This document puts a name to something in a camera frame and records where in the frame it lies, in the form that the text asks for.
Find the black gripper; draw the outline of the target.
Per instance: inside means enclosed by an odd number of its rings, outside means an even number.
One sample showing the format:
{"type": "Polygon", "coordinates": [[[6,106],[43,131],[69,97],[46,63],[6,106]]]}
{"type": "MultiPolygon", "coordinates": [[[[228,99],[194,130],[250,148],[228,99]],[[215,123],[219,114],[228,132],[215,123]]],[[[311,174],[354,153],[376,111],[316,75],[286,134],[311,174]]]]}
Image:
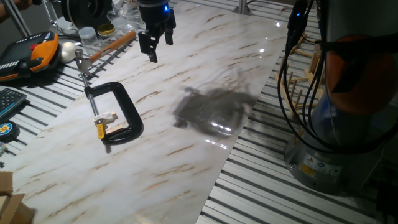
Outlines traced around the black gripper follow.
{"type": "Polygon", "coordinates": [[[142,20],[149,31],[139,32],[139,45],[141,52],[149,57],[153,63],[157,63],[156,39],[151,36],[161,36],[165,32],[165,43],[173,45],[173,33],[176,28],[174,14],[170,13],[169,0],[137,0],[142,20]]]}

